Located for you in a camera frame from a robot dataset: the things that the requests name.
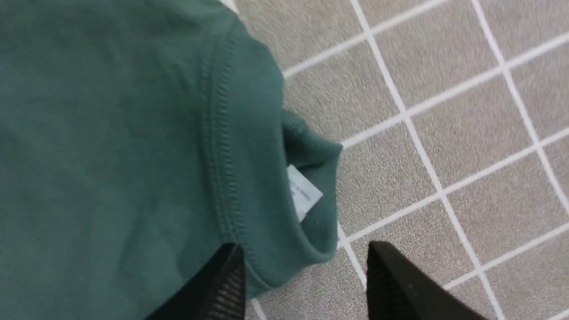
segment gray tile floor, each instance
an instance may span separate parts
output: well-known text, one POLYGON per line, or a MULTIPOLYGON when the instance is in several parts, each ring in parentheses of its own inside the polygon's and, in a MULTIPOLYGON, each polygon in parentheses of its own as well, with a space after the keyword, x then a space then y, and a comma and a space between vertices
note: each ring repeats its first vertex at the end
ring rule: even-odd
POLYGON ((346 147, 339 250, 248 319, 366 319, 369 240, 488 318, 569 318, 568 0, 236 0, 346 147))

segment green t-shirt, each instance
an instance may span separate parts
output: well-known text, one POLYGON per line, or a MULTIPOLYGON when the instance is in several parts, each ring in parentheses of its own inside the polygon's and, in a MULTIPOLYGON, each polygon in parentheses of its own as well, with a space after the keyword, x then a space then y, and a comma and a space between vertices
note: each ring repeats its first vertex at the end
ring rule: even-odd
POLYGON ((249 298, 330 260, 341 146, 282 87, 217 0, 1 2, 0 318, 141 319, 226 242, 249 298))

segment white label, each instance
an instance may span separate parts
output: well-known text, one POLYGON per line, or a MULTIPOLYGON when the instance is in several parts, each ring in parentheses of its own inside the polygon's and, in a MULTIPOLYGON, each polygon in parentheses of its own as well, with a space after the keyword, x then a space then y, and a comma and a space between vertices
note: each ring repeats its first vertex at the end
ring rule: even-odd
POLYGON ((292 201, 294 202, 294 208, 296 209, 296 215, 298 221, 302 221, 308 211, 322 198, 322 192, 308 181, 293 165, 289 165, 286 171, 288 173, 290 193, 292 195, 292 201))

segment grout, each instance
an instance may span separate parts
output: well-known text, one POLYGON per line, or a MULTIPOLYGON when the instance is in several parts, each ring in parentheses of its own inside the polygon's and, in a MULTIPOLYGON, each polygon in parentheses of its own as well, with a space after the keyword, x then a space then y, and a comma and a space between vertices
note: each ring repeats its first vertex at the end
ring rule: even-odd
POLYGON ((559 132, 557 132, 557 133, 554 133, 554 134, 552 134, 551 136, 549 136, 549 137, 547 137, 547 138, 544 138, 544 139, 541 141, 541 146, 542 146, 542 147, 545 147, 545 146, 547 146, 547 145, 549 145, 549 144, 551 144, 551 143, 553 143, 553 142, 555 142, 555 141, 557 141, 557 140, 559 140, 559 139, 562 139, 562 138, 564 138, 564 137, 566 137, 566 136, 569 136, 569 127, 565 128, 565 129, 563 129, 563 130, 561 130, 561 131, 559 131, 559 132))
POLYGON ((549 320, 562 320, 565 319, 566 317, 569 317, 569 309, 554 315, 553 317, 549 318, 549 320))
POLYGON ((421 15, 423 13, 426 13, 427 11, 436 8, 440 5, 442 5, 445 2, 448 2, 449 0, 430 0, 427 2, 423 2, 420 5, 417 5, 403 13, 400 13, 396 16, 394 16, 391 19, 388 19, 384 22, 379 23, 378 25, 372 27, 370 29, 371 33, 373 35, 377 35, 381 32, 384 32, 388 29, 391 29, 393 27, 395 27, 396 25, 403 23, 407 20, 411 20, 415 17, 417 17, 418 15, 421 15))
POLYGON ((557 36, 556 38, 553 38, 545 43, 543 43, 541 46, 538 46, 536 48, 532 48, 530 50, 528 50, 528 52, 525 52, 524 54, 521 54, 517 57, 514 57, 512 59, 510 59, 508 62, 506 62, 506 66, 508 69, 513 69, 517 66, 519 66, 520 64, 526 63, 532 59, 535 59, 553 49, 556 49, 564 44, 566 44, 567 42, 569 42, 569 32, 562 34, 560 36, 557 36))
MULTIPOLYGON (((537 247, 538 245, 544 243, 545 241, 551 240, 551 239, 559 236, 561 233, 566 232, 568 230, 569 230, 569 223, 566 223, 560 227, 557 227, 557 228, 545 233, 544 235, 539 236, 539 237, 535 238, 534 240, 532 240, 532 241, 530 241, 530 242, 528 242, 528 243, 526 243, 526 244, 524 244, 524 245, 522 245, 522 246, 520 246, 520 247, 518 247, 518 248, 516 248, 516 249, 514 249, 514 250, 512 250, 512 251, 510 251, 510 252, 508 252, 508 253, 506 253, 506 254, 504 254, 504 255, 502 255, 502 256, 500 256, 500 257, 498 257, 498 258, 496 258, 490 262, 488 262, 488 263, 486 263, 486 264, 484 264, 482 266, 482 270, 487 271, 491 268, 494 268, 495 266, 498 266, 498 265, 512 259, 513 257, 516 257, 516 256, 518 256, 518 255, 520 255, 526 251, 529 251, 530 249, 533 249, 533 248, 537 247)), ((449 289, 451 289, 457 285, 462 284, 463 282, 470 280, 474 276, 476 276, 475 271, 468 272, 467 274, 460 276, 460 277, 452 280, 451 282, 445 284, 443 287, 445 290, 449 290, 449 289)))
MULTIPOLYGON (((569 43, 569 32, 562 35, 562 36, 558 36, 554 39, 551 39, 549 41, 546 41, 532 49, 529 49, 527 52, 516 56, 514 58, 512 58, 511 60, 509 60, 508 62, 506 62, 506 66, 508 68, 515 68, 517 66, 519 66, 522 63, 528 62, 531 59, 536 58, 537 56, 541 55, 541 54, 545 54, 565 43, 569 43)), ((495 76, 499 75, 500 73, 502 73, 502 69, 501 67, 495 67, 492 68, 488 71, 485 71, 473 78, 470 78, 469 80, 466 80, 465 82, 462 82, 446 91, 443 91, 442 93, 431 97, 423 102, 420 102, 419 104, 416 104, 415 106, 409 108, 406 111, 406 114, 409 115, 409 117, 415 116, 421 112, 424 112, 425 110, 432 108, 433 106, 436 106, 440 103, 443 103, 479 84, 482 84, 492 78, 494 78, 495 76)), ((405 114, 398 114, 392 118, 389 118, 387 120, 385 120, 384 122, 381 122, 377 125, 372 126, 371 128, 365 129, 359 133, 357 133, 356 135, 344 140, 342 142, 342 145, 345 148, 349 148, 352 147, 364 140, 366 140, 367 138, 370 138, 400 122, 402 122, 405 118, 405 114)))
MULTIPOLYGON (((441 5, 444 2, 448 2, 449 0, 430 0, 427 1, 425 3, 422 3, 418 6, 415 6, 403 13, 400 13, 398 15, 396 15, 395 17, 386 20, 384 22, 379 23, 378 25, 374 26, 370 32, 375 35, 378 33, 381 33, 383 31, 386 31, 390 28, 393 28, 394 26, 403 23, 409 19, 413 19, 414 17, 423 14, 439 5, 441 5)), ((316 54, 315 56, 308 58, 302 62, 300 62, 299 64, 290 67, 286 70, 283 71, 283 76, 284 78, 289 78, 291 76, 294 76, 295 74, 299 73, 300 71, 304 71, 305 69, 308 69, 310 67, 312 67, 313 65, 316 65, 328 58, 330 58, 333 55, 336 55, 342 51, 345 51, 347 49, 350 49, 352 47, 354 47, 355 45, 362 43, 366 40, 367 35, 366 32, 364 31, 361 34, 358 34, 344 42, 341 42, 329 49, 324 50, 323 52, 316 54)))
POLYGON ((261 309, 261 304, 259 303, 259 300, 253 298, 251 299, 251 304, 253 305, 253 309, 255 309, 255 312, 259 316, 259 320, 267 320, 267 316, 263 312, 263 309, 261 309))
POLYGON ((536 247, 537 245, 542 244, 543 242, 545 242, 547 240, 550 240, 552 238, 557 237, 558 235, 560 235, 561 233, 563 233, 567 230, 569 230, 569 223, 566 223, 566 224, 562 225, 561 227, 557 227, 557 228, 547 232, 546 234, 544 234, 540 237, 537 237, 534 240, 522 245, 521 247, 518 247, 518 248, 506 253, 505 255, 502 255, 502 256, 488 262, 487 264, 484 265, 483 269, 488 270, 492 267, 495 267, 495 266, 501 264, 502 262, 508 261, 511 258, 513 258, 513 257, 515 257, 521 253, 524 253, 524 252, 528 251, 529 249, 532 249, 532 248, 536 247))
MULTIPOLYGON (((549 144, 551 144, 557 140, 560 140, 564 137, 567 137, 567 136, 569 136, 569 127, 567 127, 565 129, 543 139, 539 145, 546 146, 546 145, 549 145, 549 144)), ((395 221, 395 220, 397 220, 397 219, 399 219, 399 218, 401 218, 401 217, 403 217, 403 216, 405 216, 405 215, 407 215, 407 214, 409 214, 415 210, 418 210, 418 209, 428 205, 431 202, 439 200, 443 194, 448 195, 448 194, 451 194, 451 193, 457 191, 458 189, 466 187, 467 185, 469 185, 469 184, 471 184, 471 183, 473 183, 473 182, 475 182, 475 181, 477 181, 477 180, 479 180, 479 179, 481 179, 487 175, 490 175, 490 174, 498 171, 499 169, 522 159, 523 157, 525 157, 527 155, 530 155, 535 150, 536 150, 536 146, 532 145, 532 146, 529 146, 529 147, 527 147, 527 148, 525 148, 525 149, 523 149, 517 153, 514 153, 514 154, 506 157, 505 159, 500 160, 500 161, 494 163, 493 165, 491 165, 485 169, 482 169, 479 172, 477 172, 477 173, 475 173, 469 177, 466 177, 461 181, 456 182, 455 184, 452 184, 452 185, 446 187, 445 189, 443 189, 442 192, 437 192, 434 195, 430 195, 430 196, 428 196, 428 197, 426 197, 426 198, 424 198, 418 202, 411 204, 410 206, 407 206, 407 207, 397 211, 394 214, 389 215, 386 218, 383 218, 383 219, 367 226, 366 228, 364 228, 362 230, 355 232, 354 234, 348 236, 347 239, 349 242, 356 241, 357 239, 364 237, 364 236, 374 232, 375 230, 377 230, 377 229, 379 229, 379 228, 381 228, 387 224, 390 224, 391 222, 393 222, 393 221, 395 221)))
POLYGON ((360 263, 357 261, 357 257, 354 254, 354 251, 352 250, 350 242, 346 240, 346 234, 344 233, 344 230, 342 230, 342 226, 340 225, 340 223, 338 223, 338 238, 340 239, 339 242, 343 244, 344 249, 346 250, 346 253, 348 254, 348 257, 350 259, 350 262, 352 263, 352 266, 356 270, 357 276, 358 278, 360 278, 361 284, 364 286, 365 289, 367 286, 368 279, 365 276, 365 272, 361 268, 360 263))
POLYGON ((437 201, 438 199, 440 199, 440 195, 439 194, 435 194, 435 195, 431 195, 428 196, 426 198, 424 198, 423 200, 419 201, 419 202, 415 202, 412 205, 403 208, 399 211, 397 211, 396 213, 381 219, 380 221, 373 223, 372 225, 359 230, 358 232, 352 234, 351 236, 349 236, 347 239, 349 242, 353 242, 356 241, 357 239, 364 237, 372 232, 374 232, 375 230, 378 230, 379 228, 392 223, 393 221, 407 215, 410 214, 411 212, 418 210, 426 205, 428 205, 431 202, 437 201))
POLYGON ((514 102, 516 103, 516 106, 519 110, 519 113, 522 116, 523 123, 526 126, 526 130, 529 133, 531 140, 533 141, 533 144, 536 146, 537 154, 539 156, 539 159, 541 160, 541 164, 543 166, 543 169, 545 170, 547 178, 549 179, 551 186, 555 190, 557 198, 559 198, 559 201, 561 202, 561 205, 565 209, 565 212, 569 215, 569 200, 567 200, 567 197, 563 193, 563 190, 561 189, 561 186, 559 185, 559 182, 557 181, 557 178, 555 177, 555 174, 553 173, 553 169, 551 168, 551 164, 549 163, 549 160, 547 159, 547 156, 545 155, 543 148, 539 145, 539 138, 538 138, 537 133, 535 132, 535 128, 533 127, 533 124, 531 123, 531 118, 530 118, 529 114, 527 113, 525 103, 523 102, 523 99, 522 99, 521 95, 519 94, 518 89, 516 88, 516 84, 514 83, 514 79, 512 78, 512 74, 510 73, 510 70, 506 66, 504 56, 502 55, 502 52, 500 51, 498 43, 496 42, 496 38, 492 34, 492 30, 490 29, 490 26, 488 25, 488 21, 486 21, 486 17, 484 16, 484 12, 482 10, 482 7, 480 6, 480 3, 478 0, 472 0, 472 4, 474 5, 474 8, 476 10, 476 14, 478 15, 478 18, 480 20, 480 25, 482 26, 482 30, 484 30, 484 35, 486 36, 488 43, 490 44, 490 48, 494 52, 494 56, 496 57, 496 59, 498 60, 498 62, 500 64, 502 74, 506 80, 506 83, 508 85, 508 89, 510 90, 512 97, 514 98, 514 102))
POLYGON ((452 280, 451 282, 445 284, 445 285, 443 286, 443 289, 444 289, 444 290, 450 290, 450 289, 452 289, 452 288, 454 288, 454 287, 456 287, 456 286, 462 284, 463 282, 467 282, 468 280, 470 280, 470 279, 476 277, 477 275, 478 275, 478 272, 476 272, 475 270, 470 271, 470 272, 468 272, 468 273, 466 273, 466 274, 464 274, 464 275, 462 275, 462 276, 460 276, 460 277, 458 277, 458 278, 452 280))
POLYGON ((421 161, 423 162, 425 168, 427 169, 429 177, 431 178, 432 183, 435 186, 435 189, 437 190, 437 193, 441 194, 440 198, 443 202, 443 205, 444 205, 444 208, 448 214, 448 217, 451 220, 451 223, 452 223, 456 233, 458 234, 460 242, 462 243, 464 249, 467 251, 469 258, 472 261, 472 264, 474 265, 475 270, 480 277, 480 280, 482 281, 482 285, 484 287, 484 290, 486 291, 486 294, 488 295, 488 298, 490 299, 490 302, 491 302, 492 306, 494 307, 494 310, 496 311, 498 319, 504 319, 502 309, 500 308, 500 305, 498 304, 498 300, 496 299, 496 296, 494 295, 494 292, 493 292, 492 288, 490 287, 490 282, 486 278, 486 275, 484 274, 484 272, 481 270, 480 260, 478 259, 478 257, 476 256, 476 253, 474 252, 474 249, 470 245, 470 242, 468 241, 466 233, 464 232, 464 230, 460 226, 458 218, 456 217, 454 210, 452 209, 452 206, 447 199, 447 196, 443 193, 442 184, 441 184, 439 178, 437 177, 435 169, 433 168, 432 163, 428 158, 427 152, 425 151, 423 144, 420 141, 419 135, 418 135, 417 131, 415 130, 415 126, 411 122, 411 118, 410 118, 409 114, 406 113, 405 104, 403 103, 403 100, 401 99, 401 95, 399 94, 399 92, 397 91, 397 88, 395 87, 395 84, 393 83, 393 79, 391 78, 391 76, 389 74, 389 70, 387 69, 387 66, 385 65, 385 61, 383 60, 383 57, 381 56, 381 53, 380 53, 379 48, 377 46, 376 40, 369 30, 369 25, 367 23, 367 20, 365 19, 362 8, 361 8, 358 0, 351 0, 351 4, 354 8, 354 11, 356 12, 358 20, 360 21, 360 25, 362 26, 362 29, 364 30, 364 33, 365 33, 365 35, 368 39, 368 42, 372 48, 372 51, 373 51, 374 56, 376 58, 377 64, 380 68, 382 76, 384 77, 384 81, 385 81, 385 83, 389 89, 389 92, 391 93, 391 96, 393 97, 393 100, 395 101, 395 104, 397 106, 397 109, 399 109, 400 114, 403 115, 403 120, 405 122, 405 125, 407 126, 407 129, 409 130, 409 133, 411 135, 411 138, 413 140, 415 148, 417 149, 417 152, 419 153, 421 161))
POLYGON ((333 55, 337 55, 340 52, 346 51, 352 47, 354 47, 357 44, 360 44, 362 42, 365 41, 365 35, 364 34, 358 34, 344 42, 341 42, 335 46, 333 46, 330 49, 324 50, 323 52, 308 58, 307 60, 293 66, 290 67, 286 70, 283 71, 283 77, 286 78, 290 78, 294 75, 296 75, 297 73, 299 73, 300 71, 304 71, 305 69, 308 69, 310 67, 312 67, 313 65, 319 64, 320 62, 330 58, 333 55))

